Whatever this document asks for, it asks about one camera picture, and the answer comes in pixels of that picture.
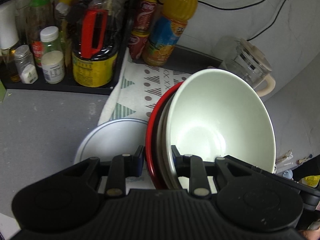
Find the left human hand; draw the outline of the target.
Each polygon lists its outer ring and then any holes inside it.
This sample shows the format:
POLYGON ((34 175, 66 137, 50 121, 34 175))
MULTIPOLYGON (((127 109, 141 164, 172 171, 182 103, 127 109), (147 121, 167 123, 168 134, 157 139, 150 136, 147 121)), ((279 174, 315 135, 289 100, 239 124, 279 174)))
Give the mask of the left human hand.
POLYGON ((300 233, 307 240, 319 240, 320 239, 320 229, 301 230, 300 233))

